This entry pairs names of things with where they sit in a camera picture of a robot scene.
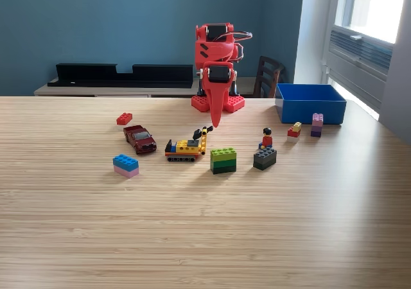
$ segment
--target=green lego brick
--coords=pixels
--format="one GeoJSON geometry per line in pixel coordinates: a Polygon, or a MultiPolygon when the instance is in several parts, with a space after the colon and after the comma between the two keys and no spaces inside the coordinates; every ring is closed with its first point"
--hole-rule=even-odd
{"type": "Polygon", "coordinates": [[[237,166],[213,168],[213,169],[211,169],[211,171],[214,175],[217,175],[219,173],[235,172],[235,171],[237,171],[237,166]]]}
{"type": "Polygon", "coordinates": [[[213,162],[210,161],[210,168],[221,168],[221,167],[231,167],[237,165],[237,160],[236,159],[229,159],[228,161],[218,161],[218,162],[213,162]]]}
{"type": "Polygon", "coordinates": [[[268,167],[271,167],[274,164],[275,164],[275,159],[272,161],[266,162],[265,164],[254,162],[253,167],[260,169],[260,170],[266,170],[268,167]]]}
{"type": "Polygon", "coordinates": [[[234,148],[224,148],[211,150],[211,161],[228,161],[230,159],[237,159],[237,152],[234,148]]]}

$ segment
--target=toy car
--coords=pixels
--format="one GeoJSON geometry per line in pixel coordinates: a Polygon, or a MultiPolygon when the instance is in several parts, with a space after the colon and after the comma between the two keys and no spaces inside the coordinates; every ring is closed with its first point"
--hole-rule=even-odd
{"type": "Polygon", "coordinates": [[[156,151],[157,144],[153,137],[141,125],[125,127],[123,131],[126,141],[132,145],[136,154],[156,151]]]}

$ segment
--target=blue box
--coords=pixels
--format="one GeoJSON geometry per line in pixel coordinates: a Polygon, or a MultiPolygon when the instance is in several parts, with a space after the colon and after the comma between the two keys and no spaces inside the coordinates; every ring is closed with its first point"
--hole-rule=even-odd
{"type": "Polygon", "coordinates": [[[331,85],[279,83],[275,106],[282,123],[311,124],[313,114],[323,114],[324,124],[341,124],[347,101],[331,85]]]}

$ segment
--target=red minifigure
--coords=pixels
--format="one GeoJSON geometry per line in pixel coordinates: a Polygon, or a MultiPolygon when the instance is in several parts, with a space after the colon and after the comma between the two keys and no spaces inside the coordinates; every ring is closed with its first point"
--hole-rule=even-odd
{"type": "Polygon", "coordinates": [[[272,148],[272,137],[271,137],[271,128],[264,128],[263,129],[263,142],[258,145],[259,149],[264,150],[265,148],[272,148]]]}

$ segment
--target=toy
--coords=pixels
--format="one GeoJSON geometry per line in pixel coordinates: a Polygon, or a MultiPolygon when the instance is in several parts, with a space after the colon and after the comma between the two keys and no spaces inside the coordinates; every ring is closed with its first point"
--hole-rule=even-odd
{"type": "Polygon", "coordinates": [[[172,144],[171,139],[168,141],[165,152],[169,162],[194,162],[199,155],[206,154],[207,133],[211,132],[213,127],[203,127],[202,130],[196,130],[193,140],[181,140],[172,144]]]}
{"type": "Polygon", "coordinates": [[[271,148],[265,148],[254,154],[253,167],[266,170],[268,167],[274,165],[277,162],[277,150],[271,148]]]}
{"type": "Polygon", "coordinates": [[[259,149],[265,149],[267,147],[272,148],[272,137],[271,137],[271,128],[263,129],[263,142],[258,145],[259,149]]]}
{"type": "Polygon", "coordinates": [[[139,162],[137,159],[120,154],[113,158],[114,171],[126,178],[132,178],[139,174],[139,162]]]}
{"type": "Polygon", "coordinates": [[[287,141],[291,143],[298,143],[301,134],[301,123],[296,122],[294,126],[290,127],[287,131],[287,141]]]}
{"type": "Polygon", "coordinates": [[[122,114],[117,118],[117,125],[127,125],[133,119],[132,114],[122,114]]]}
{"type": "Polygon", "coordinates": [[[211,150],[210,169],[214,175],[237,170],[237,152],[234,148],[211,150]]]}
{"type": "Polygon", "coordinates": [[[153,137],[141,125],[126,127],[123,131],[126,141],[134,148],[136,154],[156,151],[157,144],[153,137]]]}
{"type": "Polygon", "coordinates": [[[195,67],[200,70],[200,80],[191,105],[200,112],[210,110],[211,121],[217,127],[222,110],[234,112],[245,105],[244,98],[237,94],[237,72],[232,63],[244,57],[243,46],[238,42],[251,39],[252,34],[234,31],[230,23],[204,24],[196,26],[196,38],[195,67]]]}
{"type": "Polygon", "coordinates": [[[313,124],[311,126],[311,136],[321,137],[324,116],[322,114],[313,114],[313,124]]]}

